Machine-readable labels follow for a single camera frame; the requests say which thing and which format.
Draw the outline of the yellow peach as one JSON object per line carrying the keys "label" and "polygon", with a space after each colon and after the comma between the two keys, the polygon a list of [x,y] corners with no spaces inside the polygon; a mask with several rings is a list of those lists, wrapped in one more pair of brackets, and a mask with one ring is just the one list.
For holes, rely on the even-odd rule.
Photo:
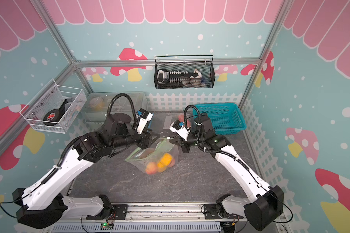
{"label": "yellow peach", "polygon": [[160,159],[160,163],[162,164],[162,165],[164,165],[164,166],[169,166],[171,163],[172,163],[172,161],[173,161],[173,157],[172,157],[172,155],[171,154],[169,154],[169,153],[165,153],[162,157],[161,157],[161,159]]}
{"label": "yellow peach", "polygon": [[164,165],[164,164],[162,164],[162,163],[157,163],[157,171],[159,172],[159,173],[162,173],[162,172],[164,172],[165,170],[167,169],[167,167]]}

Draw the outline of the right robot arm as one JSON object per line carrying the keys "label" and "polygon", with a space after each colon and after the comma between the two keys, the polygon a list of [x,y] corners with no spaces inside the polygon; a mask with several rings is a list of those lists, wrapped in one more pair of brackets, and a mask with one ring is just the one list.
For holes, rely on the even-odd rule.
{"label": "right robot arm", "polygon": [[215,132],[207,113],[201,113],[195,105],[188,105],[183,117],[183,121],[177,120],[170,127],[177,134],[171,142],[183,153],[189,153],[192,146],[209,153],[227,169],[248,198],[240,201],[231,194],[223,195],[215,204],[220,218],[243,217],[257,231],[262,231],[272,222],[285,224],[294,219],[294,213],[290,211],[290,217],[285,221],[278,220],[284,214],[284,208],[288,208],[284,191],[277,185],[271,186],[243,161],[231,142]]}

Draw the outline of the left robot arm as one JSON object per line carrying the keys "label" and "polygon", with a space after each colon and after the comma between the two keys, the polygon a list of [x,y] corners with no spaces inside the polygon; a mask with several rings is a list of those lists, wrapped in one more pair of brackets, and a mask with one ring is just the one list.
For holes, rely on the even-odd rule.
{"label": "left robot arm", "polygon": [[111,158],[132,145],[141,149],[150,147],[159,138],[159,134],[146,127],[152,117],[152,113],[142,108],[135,111],[128,94],[116,95],[108,105],[100,128],[73,139],[47,174],[28,188],[13,192],[13,203],[20,206],[13,218],[20,224],[44,229],[62,218],[86,216],[108,220],[113,217],[115,211],[106,195],[70,198],[61,191],[105,156]]}

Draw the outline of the pink peach front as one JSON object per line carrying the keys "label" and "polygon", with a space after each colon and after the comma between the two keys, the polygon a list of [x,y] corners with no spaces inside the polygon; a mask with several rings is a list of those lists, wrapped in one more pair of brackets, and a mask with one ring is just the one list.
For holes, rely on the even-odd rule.
{"label": "pink peach front", "polygon": [[155,151],[155,149],[153,148],[147,148],[145,150],[143,150],[140,154],[140,159],[145,159],[147,158],[151,153],[153,153]]}

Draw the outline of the red orange peach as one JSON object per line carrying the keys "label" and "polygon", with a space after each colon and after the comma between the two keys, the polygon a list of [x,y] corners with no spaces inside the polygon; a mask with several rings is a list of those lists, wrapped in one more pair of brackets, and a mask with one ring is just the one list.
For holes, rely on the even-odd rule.
{"label": "red orange peach", "polygon": [[156,174],[157,171],[158,171],[158,166],[156,162],[149,162],[146,165],[146,168],[145,168],[146,174],[153,175],[153,174]]}

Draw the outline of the green zipper bag with coasters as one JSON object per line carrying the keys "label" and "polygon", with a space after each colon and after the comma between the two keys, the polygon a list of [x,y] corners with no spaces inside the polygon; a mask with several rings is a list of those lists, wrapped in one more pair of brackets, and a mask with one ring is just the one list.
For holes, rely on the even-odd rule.
{"label": "green zipper bag with coasters", "polygon": [[145,173],[146,165],[149,162],[159,163],[161,157],[165,153],[169,153],[173,157],[172,163],[167,166],[167,169],[173,167],[179,161],[179,149],[176,145],[170,143],[170,138],[160,137],[151,147],[155,149],[153,153],[151,153],[147,158],[140,159],[140,154],[145,149],[140,149],[137,147],[126,159],[125,161],[130,163],[131,165],[138,168],[141,172]]}

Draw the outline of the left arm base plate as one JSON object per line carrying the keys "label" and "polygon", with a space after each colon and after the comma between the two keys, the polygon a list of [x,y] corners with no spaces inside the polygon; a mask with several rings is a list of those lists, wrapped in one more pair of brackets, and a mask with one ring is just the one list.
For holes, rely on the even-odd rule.
{"label": "left arm base plate", "polygon": [[113,204],[110,210],[103,209],[96,216],[87,215],[86,220],[125,220],[127,209],[127,204]]}

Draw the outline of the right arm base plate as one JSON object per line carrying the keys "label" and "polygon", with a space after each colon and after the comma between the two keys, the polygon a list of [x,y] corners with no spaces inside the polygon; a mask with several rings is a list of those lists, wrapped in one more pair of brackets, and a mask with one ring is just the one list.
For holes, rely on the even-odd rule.
{"label": "right arm base plate", "polygon": [[220,204],[216,203],[203,204],[201,213],[204,215],[205,219],[244,219],[243,216],[227,213]]}

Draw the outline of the clear blue zip-top bag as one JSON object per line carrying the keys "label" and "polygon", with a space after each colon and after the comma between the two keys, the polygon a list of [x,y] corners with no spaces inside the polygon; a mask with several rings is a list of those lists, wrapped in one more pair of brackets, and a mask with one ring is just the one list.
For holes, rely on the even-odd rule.
{"label": "clear blue zip-top bag", "polygon": [[178,120],[178,115],[180,113],[169,113],[165,116],[164,118],[164,124],[163,124],[163,129],[164,130],[170,130],[170,125],[175,122],[176,120]]}

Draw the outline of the pink peach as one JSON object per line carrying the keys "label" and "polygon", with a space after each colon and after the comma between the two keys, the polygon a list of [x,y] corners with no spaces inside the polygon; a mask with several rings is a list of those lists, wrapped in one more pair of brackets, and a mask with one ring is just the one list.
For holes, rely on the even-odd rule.
{"label": "pink peach", "polygon": [[155,149],[153,148],[147,148],[145,150],[143,150],[140,154],[140,159],[145,159],[147,158],[151,153],[153,153],[155,151]]}
{"label": "pink peach", "polygon": [[186,118],[184,117],[184,114],[179,114],[179,115],[178,115],[178,120],[179,120],[180,122],[184,122],[185,119],[186,119]]}

